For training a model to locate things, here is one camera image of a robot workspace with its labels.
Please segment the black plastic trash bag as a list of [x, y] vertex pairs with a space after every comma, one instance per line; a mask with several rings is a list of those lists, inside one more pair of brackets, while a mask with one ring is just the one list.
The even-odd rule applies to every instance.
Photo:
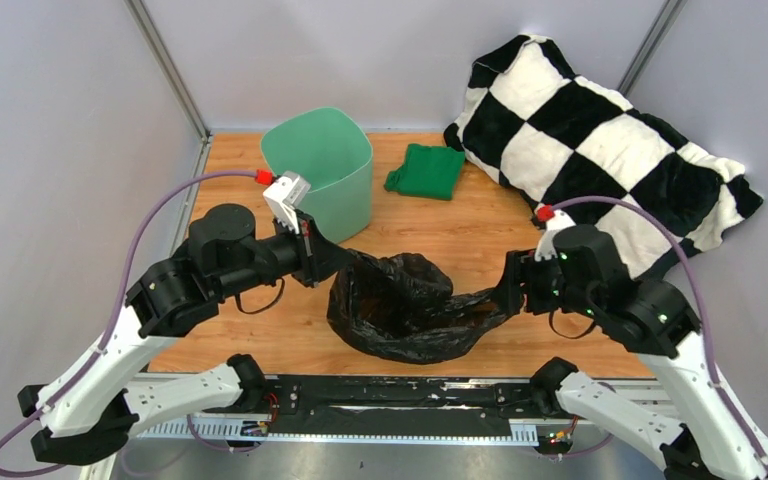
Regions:
[[456, 294], [451, 278], [421, 254], [349, 253], [329, 291], [327, 322], [364, 354], [416, 365], [454, 360], [515, 315], [493, 288]]

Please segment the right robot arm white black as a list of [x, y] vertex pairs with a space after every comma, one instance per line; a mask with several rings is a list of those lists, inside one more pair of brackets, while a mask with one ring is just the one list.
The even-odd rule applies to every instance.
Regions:
[[571, 226], [509, 252], [492, 298], [509, 313], [590, 318], [650, 369], [675, 409], [674, 417], [650, 411], [556, 357], [529, 381], [540, 415], [589, 420], [668, 479], [768, 479], [768, 437], [706, 358], [699, 311], [666, 281], [633, 279], [607, 233]]

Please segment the green plastic trash bin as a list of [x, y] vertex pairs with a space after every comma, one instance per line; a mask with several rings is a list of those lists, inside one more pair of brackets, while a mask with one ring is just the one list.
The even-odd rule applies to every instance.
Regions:
[[294, 172], [311, 185], [300, 208], [327, 239], [342, 243], [370, 224], [373, 148], [343, 111], [323, 107], [290, 118], [263, 135], [260, 150], [274, 173]]

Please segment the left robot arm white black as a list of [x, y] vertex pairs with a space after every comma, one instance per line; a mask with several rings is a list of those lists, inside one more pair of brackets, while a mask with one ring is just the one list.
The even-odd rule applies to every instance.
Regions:
[[265, 376], [252, 356], [236, 354], [222, 364], [155, 387], [133, 377], [158, 353], [215, 317], [227, 299], [260, 286], [281, 286], [286, 277], [313, 288], [350, 262], [349, 252], [327, 240], [313, 218], [277, 226], [271, 237], [255, 235], [246, 207], [223, 204], [193, 222], [188, 238], [157, 262], [126, 292], [113, 333], [92, 348], [95, 364], [82, 378], [29, 385], [19, 394], [24, 415], [40, 408], [41, 429], [31, 446], [40, 462], [84, 466], [120, 450], [131, 438], [198, 411], [230, 407], [258, 411], [267, 397]]

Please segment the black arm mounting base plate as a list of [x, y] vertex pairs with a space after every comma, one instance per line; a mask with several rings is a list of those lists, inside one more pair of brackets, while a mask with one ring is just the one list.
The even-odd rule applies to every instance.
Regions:
[[524, 423], [548, 437], [582, 424], [525, 378], [280, 375], [256, 406], [213, 411], [259, 415], [275, 433], [303, 435], [491, 438]]

